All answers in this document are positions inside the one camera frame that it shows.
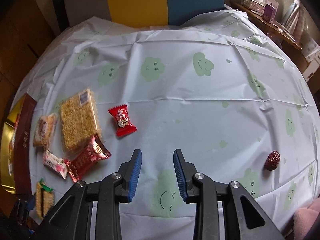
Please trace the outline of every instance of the curtain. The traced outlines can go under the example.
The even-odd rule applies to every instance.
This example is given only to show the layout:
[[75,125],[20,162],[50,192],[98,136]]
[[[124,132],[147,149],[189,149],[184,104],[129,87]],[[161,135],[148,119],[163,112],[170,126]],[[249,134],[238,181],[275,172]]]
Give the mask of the curtain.
[[294,0],[290,5],[281,24],[291,33],[296,42],[299,43],[302,32],[307,25],[305,8],[300,3],[300,0]]

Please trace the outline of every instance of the pink fabric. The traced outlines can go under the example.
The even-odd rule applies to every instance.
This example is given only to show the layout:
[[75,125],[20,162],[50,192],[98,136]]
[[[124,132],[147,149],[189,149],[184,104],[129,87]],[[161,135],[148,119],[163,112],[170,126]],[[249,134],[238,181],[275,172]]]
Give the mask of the pink fabric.
[[299,208],[293,216],[294,240],[303,240],[315,223],[320,213],[320,198],[317,198],[309,208]]

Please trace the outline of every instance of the pink tissue box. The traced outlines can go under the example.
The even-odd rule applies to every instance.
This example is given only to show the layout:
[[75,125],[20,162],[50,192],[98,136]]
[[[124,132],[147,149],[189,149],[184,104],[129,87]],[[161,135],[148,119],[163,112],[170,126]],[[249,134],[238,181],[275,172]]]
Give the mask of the pink tissue box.
[[257,3],[255,0],[244,0],[243,5],[252,11],[256,11],[261,14],[264,12],[264,6]]

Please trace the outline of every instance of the chair backrest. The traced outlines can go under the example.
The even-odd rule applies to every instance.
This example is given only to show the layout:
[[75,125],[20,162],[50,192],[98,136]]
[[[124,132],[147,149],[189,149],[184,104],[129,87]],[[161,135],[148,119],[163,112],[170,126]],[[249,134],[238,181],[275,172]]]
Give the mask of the chair backrest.
[[70,26],[92,16],[135,28],[181,25],[223,6],[224,0],[65,0]]

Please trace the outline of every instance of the gray panel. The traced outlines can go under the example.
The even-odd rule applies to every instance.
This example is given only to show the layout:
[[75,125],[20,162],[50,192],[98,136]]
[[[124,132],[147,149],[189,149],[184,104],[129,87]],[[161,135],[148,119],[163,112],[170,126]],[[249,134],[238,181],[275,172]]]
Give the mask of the gray panel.
[[110,20],[107,0],[64,0],[70,27],[93,16]]

